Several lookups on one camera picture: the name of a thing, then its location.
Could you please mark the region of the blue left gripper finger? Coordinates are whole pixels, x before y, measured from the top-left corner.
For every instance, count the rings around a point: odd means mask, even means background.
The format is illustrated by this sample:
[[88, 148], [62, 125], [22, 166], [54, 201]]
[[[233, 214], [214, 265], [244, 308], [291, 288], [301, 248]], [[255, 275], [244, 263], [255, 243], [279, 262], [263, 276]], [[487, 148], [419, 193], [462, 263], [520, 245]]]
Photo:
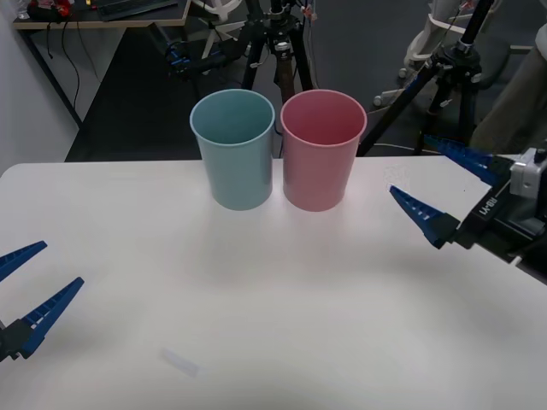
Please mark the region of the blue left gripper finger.
[[76, 278], [30, 313], [3, 328], [1, 361], [8, 357], [16, 360], [19, 356], [28, 359], [33, 355], [84, 283], [83, 278]]
[[17, 249], [0, 257], [0, 281], [4, 281], [10, 274], [28, 262], [36, 254], [47, 247], [45, 241], [40, 241]]

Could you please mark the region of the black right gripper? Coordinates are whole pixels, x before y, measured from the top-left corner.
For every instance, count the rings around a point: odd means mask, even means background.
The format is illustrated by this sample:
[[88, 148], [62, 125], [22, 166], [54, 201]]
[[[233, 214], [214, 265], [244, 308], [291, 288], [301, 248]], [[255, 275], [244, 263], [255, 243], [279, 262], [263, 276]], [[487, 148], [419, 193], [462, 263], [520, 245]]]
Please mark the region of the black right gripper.
[[425, 142], [490, 187], [460, 225], [452, 215], [421, 202], [395, 185], [389, 189], [401, 209], [436, 249], [455, 242], [465, 249], [474, 245], [504, 261], [546, 260], [546, 195], [526, 199], [509, 192], [512, 160], [471, 149], [457, 141], [426, 135]]

